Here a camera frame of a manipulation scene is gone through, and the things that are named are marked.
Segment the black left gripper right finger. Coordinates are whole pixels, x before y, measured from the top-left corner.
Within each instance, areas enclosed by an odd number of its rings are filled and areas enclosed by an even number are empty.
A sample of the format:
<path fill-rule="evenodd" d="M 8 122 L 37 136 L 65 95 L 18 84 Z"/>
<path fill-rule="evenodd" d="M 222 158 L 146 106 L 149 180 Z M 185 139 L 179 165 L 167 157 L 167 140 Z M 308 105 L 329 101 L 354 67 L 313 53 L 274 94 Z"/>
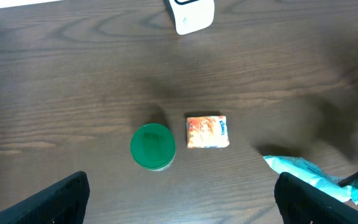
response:
<path fill-rule="evenodd" d="M 358 211 L 287 172 L 274 197 L 284 224 L 358 224 Z"/>

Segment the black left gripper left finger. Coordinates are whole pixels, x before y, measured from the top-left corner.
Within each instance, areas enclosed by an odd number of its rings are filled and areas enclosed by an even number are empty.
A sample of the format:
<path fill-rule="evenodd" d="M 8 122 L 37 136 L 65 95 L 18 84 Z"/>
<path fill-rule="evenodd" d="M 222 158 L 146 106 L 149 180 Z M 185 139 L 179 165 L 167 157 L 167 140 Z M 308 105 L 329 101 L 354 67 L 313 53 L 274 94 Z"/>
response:
<path fill-rule="evenodd" d="M 0 224 L 82 224 L 90 197 L 85 172 L 78 171 L 0 212 Z"/>

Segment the teal wet wipes pack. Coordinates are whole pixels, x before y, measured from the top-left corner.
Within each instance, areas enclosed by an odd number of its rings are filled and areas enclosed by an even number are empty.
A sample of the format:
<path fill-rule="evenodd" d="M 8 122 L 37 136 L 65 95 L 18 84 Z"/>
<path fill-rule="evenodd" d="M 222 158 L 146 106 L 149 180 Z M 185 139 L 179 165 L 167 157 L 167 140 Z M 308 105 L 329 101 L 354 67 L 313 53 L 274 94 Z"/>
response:
<path fill-rule="evenodd" d="M 358 204 L 357 187 L 351 185 L 340 187 L 339 182 L 343 178 L 326 174 L 317 165 L 302 157 L 264 156 L 263 158 L 269 167 L 279 174 L 290 173 L 340 202 L 352 200 L 356 205 Z"/>

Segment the orange Kleenex tissue pack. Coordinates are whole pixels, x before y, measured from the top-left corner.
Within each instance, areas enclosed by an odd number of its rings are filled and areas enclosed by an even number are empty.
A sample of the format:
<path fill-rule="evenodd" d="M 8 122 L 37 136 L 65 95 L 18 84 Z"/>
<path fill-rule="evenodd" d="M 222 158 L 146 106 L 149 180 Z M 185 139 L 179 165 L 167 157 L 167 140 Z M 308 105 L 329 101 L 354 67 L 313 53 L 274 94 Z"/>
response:
<path fill-rule="evenodd" d="M 186 119 L 187 148 L 225 148 L 229 145 L 225 116 Z"/>

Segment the white barcode scanner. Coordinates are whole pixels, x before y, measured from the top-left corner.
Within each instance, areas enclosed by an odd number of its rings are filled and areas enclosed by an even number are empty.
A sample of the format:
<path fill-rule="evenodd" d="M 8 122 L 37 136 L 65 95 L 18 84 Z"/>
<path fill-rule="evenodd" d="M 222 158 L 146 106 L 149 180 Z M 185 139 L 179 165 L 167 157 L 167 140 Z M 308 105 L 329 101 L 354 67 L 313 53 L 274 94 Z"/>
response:
<path fill-rule="evenodd" d="M 214 20 L 214 0 L 168 0 L 178 35 L 186 35 L 209 27 Z"/>

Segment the green lid jar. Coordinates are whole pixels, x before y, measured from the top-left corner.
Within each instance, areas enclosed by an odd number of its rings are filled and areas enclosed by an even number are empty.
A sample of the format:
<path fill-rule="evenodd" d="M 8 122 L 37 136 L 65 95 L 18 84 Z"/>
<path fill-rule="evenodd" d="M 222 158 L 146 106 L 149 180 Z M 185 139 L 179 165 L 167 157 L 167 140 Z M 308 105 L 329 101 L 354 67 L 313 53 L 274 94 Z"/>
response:
<path fill-rule="evenodd" d="M 138 165 L 159 172 L 168 169 L 173 163 L 176 155 L 175 139 L 167 127 L 149 123 L 134 133 L 130 150 Z"/>

